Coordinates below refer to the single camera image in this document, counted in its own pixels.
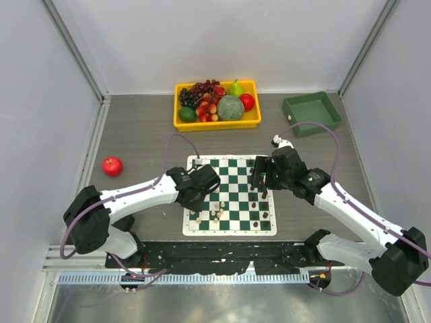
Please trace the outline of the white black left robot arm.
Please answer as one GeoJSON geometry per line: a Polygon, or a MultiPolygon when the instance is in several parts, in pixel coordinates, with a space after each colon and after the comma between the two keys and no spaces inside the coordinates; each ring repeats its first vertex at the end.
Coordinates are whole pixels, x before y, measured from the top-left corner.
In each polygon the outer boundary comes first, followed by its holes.
{"type": "Polygon", "coordinates": [[[119,229],[116,223],[136,212],[172,203],[198,212],[220,182],[217,172],[205,164],[190,170],[171,168],[156,179],[117,190],[99,192],[95,186],[87,186],[63,216],[67,229],[62,245],[70,241],[77,254],[100,250],[128,267],[138,267],[145,246],[128,227],[119,229]]]}

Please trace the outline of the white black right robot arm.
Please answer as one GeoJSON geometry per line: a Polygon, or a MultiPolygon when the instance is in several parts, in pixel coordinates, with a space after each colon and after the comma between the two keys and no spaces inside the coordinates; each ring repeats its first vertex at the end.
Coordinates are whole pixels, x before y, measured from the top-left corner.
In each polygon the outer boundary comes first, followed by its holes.
{"type": "Polygon", "coordinates": [[[401,296],[429,267],[425,235],[403,229],[377,215],[320,168],[307,168],[291,146],[279,146],[270,156],[255,158],[250,184],[269,190],[289,190],[316,208],[334,216],[361,242],[342,239],[324,230],[307,239],[306,260],[320,265],[341,262],[372,276],[387,293],[401,296]]]}

